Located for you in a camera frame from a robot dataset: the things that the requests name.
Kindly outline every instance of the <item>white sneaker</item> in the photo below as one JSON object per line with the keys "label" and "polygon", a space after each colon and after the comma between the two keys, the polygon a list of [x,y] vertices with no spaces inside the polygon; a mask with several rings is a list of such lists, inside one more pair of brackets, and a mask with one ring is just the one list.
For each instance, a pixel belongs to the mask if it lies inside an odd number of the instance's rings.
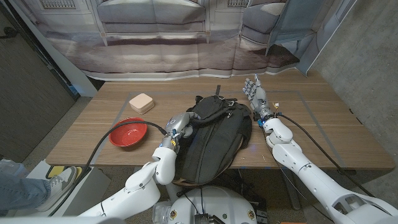
{"label": "white sneaker", "polygon": [[36,208],[39,212],[45,212],[50,209],[55,202],[65,193],[73,184],[76,179],[77,169],[76,167],[68,167],[60,175],[55,175],[51,178],[51,193],[50,197],[40,206]]}

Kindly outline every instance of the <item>wooden table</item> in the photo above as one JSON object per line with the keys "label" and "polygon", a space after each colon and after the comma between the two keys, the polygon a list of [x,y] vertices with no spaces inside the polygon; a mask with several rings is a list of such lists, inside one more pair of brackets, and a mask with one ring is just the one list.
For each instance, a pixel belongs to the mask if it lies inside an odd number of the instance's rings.
{"label": "wooden table", "polygon": [[[196,95],[214,95],[217,84],[221,85],[221,96],[237,98],[238,102],[248,105],[241,92],[246,78],[106,82],[46,161],[51,165],[82,166],[102,135],[119,120],[138,116],[165,126],[173,115],[193,106]],[[341,167],[392,169],[395,166],[388,153],[316,71],[310,71],[308,78],[296,70],[288,70],[278,75],[261,75],[260,79],[269,101],[278,102],[279,111],[301,124]],[[144,115],[136,113],[128,103],[140,93],[146,93],[155,101],[155,107]],[[321,168],[335,169],[299,128],[284,118],[281,120],[293,131],[295,141],[312,162]],[[106,139],[92,163],[94,166],[141,166],[152,161],[151,155],[161,140],[162,134],[152,126],[148,126],[144,139],[132,147],[116,147]],[[256,122],[252,123],[248,147],[238,152],[231,167],[278,168]]]}

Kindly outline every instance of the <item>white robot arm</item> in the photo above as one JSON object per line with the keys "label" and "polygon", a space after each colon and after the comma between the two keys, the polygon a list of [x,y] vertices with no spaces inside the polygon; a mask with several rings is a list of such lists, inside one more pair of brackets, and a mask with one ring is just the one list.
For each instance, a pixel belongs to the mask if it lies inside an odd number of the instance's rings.
{"label": "white robot arm", "polygon": [[160,199],[156,181],[167,185],[173,181],[178,140],[192,133],[190,119],[199,116],[194,112],[181,113],[166,125],[167,135],[152,155],[155,162],[148,162],[141,170],[131,175],[123,189],[85,211],[80,217],[118,217],[126,219],[151,208]]}
{"label": "white robot arm", "polygon": [[335,223],[390,223],[388,219],[398,217],[398,210],[392,205],[343,188],[313,164],[293,140],[291,130],[273,116],[257,75],[255,79],[255,83],[246,79],[243,91],[254,112],[260,114],[259,124],[269,134],[266,141],[272,155],[300,178]]}

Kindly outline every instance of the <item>sofa backdrop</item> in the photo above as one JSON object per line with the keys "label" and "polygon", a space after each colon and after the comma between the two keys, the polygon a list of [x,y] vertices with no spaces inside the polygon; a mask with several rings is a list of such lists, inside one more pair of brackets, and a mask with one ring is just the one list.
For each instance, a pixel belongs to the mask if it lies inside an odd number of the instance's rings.
{"label": "sofa backdrop", "polygon": [[354,0],[13,0],[100,80],[304,75]]}

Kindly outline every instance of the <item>jeans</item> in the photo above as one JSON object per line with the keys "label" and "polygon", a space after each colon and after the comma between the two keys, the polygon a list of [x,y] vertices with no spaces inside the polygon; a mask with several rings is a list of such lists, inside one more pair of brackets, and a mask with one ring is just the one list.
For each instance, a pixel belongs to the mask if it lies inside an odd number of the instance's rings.
{"label": "jeans", "polygon": [[47,180],[14,177],[0,172],[0,216],[8,210],[37,208],[51,194]]}

